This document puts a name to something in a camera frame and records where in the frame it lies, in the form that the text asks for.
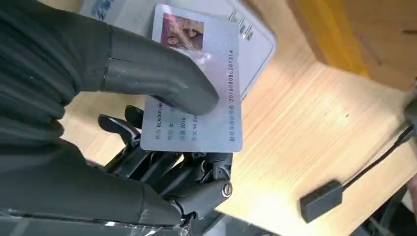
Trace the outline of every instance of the photo on card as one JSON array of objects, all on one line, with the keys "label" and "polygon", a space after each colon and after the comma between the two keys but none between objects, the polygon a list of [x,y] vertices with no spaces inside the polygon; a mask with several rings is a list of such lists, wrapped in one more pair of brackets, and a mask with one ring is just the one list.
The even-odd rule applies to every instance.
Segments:
[{"label": "photo on card", "polygon": [[164,13],[161,44],[187,51],[203,49],[204,23]]}]

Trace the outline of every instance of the black plug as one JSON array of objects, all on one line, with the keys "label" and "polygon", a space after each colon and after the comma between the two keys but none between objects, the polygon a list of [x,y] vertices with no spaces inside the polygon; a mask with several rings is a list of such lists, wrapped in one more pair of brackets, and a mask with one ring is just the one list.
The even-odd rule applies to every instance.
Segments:
[{"label": "black plug", "polygon": [[300,199],[303,219],[309,223],[342,203],[343,185],[332,180]]}]

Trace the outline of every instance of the wooden surface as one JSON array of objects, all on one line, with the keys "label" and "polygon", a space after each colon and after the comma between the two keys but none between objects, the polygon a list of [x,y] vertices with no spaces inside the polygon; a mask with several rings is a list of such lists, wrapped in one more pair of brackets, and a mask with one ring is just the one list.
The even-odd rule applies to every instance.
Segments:
[{"label": "wooden surface", "polygon": [[[55,6],[61,1],[48,0]],[[399,132],[411,96],[317,62],[283,0],[251,3],[279,46],[243,103],[244,149],[234,158],[233,196],[219,210],[283,236],[347,236],[417,172],[414,143],[310,224],[300,217],[298,199],[333,178],[347,181],[383,152]],[[122,117],[126,104],[142,105],[143,97],[80,94],[62,120],[64,138],[105,164],[123,145],[99,129],[97,117]]]},{"label": "wooden surface", "polygon": [[320,61],[393,88],[414,88],[417,1],[287,2]]}]

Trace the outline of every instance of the black cable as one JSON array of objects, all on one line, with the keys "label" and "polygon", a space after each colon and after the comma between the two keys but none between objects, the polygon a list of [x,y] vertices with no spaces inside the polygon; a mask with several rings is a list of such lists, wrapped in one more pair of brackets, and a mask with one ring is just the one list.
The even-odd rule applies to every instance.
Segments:
[{"label": "black cable", "polygon": [[384,153],[381,157],[379,157],[376,161],[370,164],[368,167],[360,171],[355,177],[353,177],[348,183],[343,186],[343,190],[348,189],[352,184],[354,184],[358,179],[360,179],[364,174],[366,174],[369,170],[374,168],[376,165],[381,163],[385,160],[394,150],[396,150],[399,146],[403,143],[407,142],[414,134],[414,127],[409,126],[406,130],[404,130],[399,136],[397,141]]},{"label": "black cable", "polygon": [[309,223],[315,220],[317,217],[332,210],[338,205],[342,204],[343,192],[358,181],[364,174],[374,168],[376,165],[385,160],[397,147],[410,140],[415,135],[413,126],[408,127],[402,132],[394,145],[390,147],[381,157],[370,164],[365,169],[361,170],[356,176],[354,176],[345,185],[336,179],[331,180],[325,185],[317,188],[313,192],[300,198],[300,212],[303,219]]}]

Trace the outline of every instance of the yellow object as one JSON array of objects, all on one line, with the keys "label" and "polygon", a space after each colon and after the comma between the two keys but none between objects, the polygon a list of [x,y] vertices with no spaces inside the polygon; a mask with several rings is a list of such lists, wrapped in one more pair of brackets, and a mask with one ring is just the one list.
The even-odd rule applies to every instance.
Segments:
[{"label": "yellow object", "polygon": [[295,0],[331,66],[369,76],[342,0]]}]

